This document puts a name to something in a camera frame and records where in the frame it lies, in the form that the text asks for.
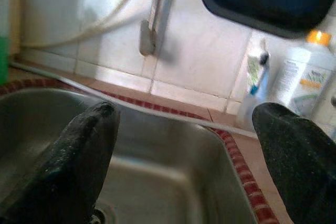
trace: white plastic bottle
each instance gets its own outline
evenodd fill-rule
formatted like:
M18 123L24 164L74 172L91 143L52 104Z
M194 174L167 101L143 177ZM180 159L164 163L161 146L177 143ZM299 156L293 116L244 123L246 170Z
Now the white plastic bottle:
M287 52L270 94L271 101L311 118L319 95L336 67L336 57L328 48L330 39L330 34L313 30L302 47Z

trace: plastic container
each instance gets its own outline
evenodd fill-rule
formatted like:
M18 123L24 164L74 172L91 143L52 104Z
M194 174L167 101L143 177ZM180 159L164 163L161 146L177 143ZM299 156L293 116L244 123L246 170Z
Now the plastic container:
M8 30L9 0L0 0L0 84L7 81L8 73Z
M330 34L313 30L302 47L287 52L270 94L271 101L311 118L336 67L336 57L328 49L330 39Z

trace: bottle label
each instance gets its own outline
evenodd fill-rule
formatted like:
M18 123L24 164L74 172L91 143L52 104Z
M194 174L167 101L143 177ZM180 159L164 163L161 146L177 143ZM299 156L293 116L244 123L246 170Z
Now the bottle label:
M270 99L302 116L310 117L331 71L285 60Z

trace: sink drain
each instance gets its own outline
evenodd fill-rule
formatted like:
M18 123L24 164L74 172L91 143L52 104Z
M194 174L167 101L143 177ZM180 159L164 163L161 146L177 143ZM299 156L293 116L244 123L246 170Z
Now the sink drain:
M96 202L90 224L116 224L117 215L114 209L102 201Z

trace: white hose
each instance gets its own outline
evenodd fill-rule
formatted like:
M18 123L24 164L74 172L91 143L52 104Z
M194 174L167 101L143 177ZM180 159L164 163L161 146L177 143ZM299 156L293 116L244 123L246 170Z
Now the white hose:
M179 121L186 122L186 123L194 123L194 124L198 124L198 125L201 125L201 126L204 126L204 127L211 127L211 128L214 128L214 129L219 129L219 130L223 130L223 131L227 131L227 132L231 132L231 133L237 133L237 134L252 137L252 138L257 138L257 135L255 133L250 132L250 131L245 131L245 130L241 130L241 129L238 129L238 128L235 128L235 127L231 127L231 126L227 126L227 125L223 125L223 124L219 124L219 123L213 123L213 122L209 122L209 121L205 121L205 120L188 118L188 117L181 116L181 115L175 115L175 114L165 113L165 112L161 112L161 111L151 110L151 109L143 108L141 106L137 106L137 105L134 105L134 104L131 104L131 103L128 103L128 102L124 102L124 101L121 101L119 99L110 97L106 94L103 94L103 93L101 93L97 90L94 90L94 89L91 89L91 88L86 87L84 85L81 85L81 84L79 84L75 81L72 81L70 79L64 78L64 77L59 76L59 75L54 74L54 73L50 73L48 71L44 71L44 70L40 70L40 69L37 69L37 68L25 66L23 64L16 63L16 62L10 62L9 65L14 67L14 68L22 69L22 70L25 70L25 71L28 71L28 72L39 74L41 76L45 76L45 77L48 77L48 78L53 78L53 79L59 80L63 83L66 83L66 84L68 84L70 86L73 86L77 89L80 89L84 92L90 93L92 95L95 95L97 97L100 97L100 98L108 100L108 101L111 101L113 103L120 104L120 105L122 105L124 107L127 107L129 109L137 110L137 111L144 112L144 113L151 114L151 115L161 116L163 118L179 120Z
M88 28L86 28L84 31L80 32L77 35L71 36L69 38L60 40L60 41L55 41L55 42L24 42L22 43L23 47L29 47L29 48L47 48L47 47L56 47L56 46L61 46L64 44L68 44L71 42L77 42L79 40L84 40L87 38L90 38L92 36L98 35L98 34L103 34L106 33L107 31L115 28L116 26L119 25L119 23L112 23L109 25L106 25L110 19L117 14L123 6L128 2L129 0L121 0L116 8L110 12L109 15L106 17L97 20L93 22Z

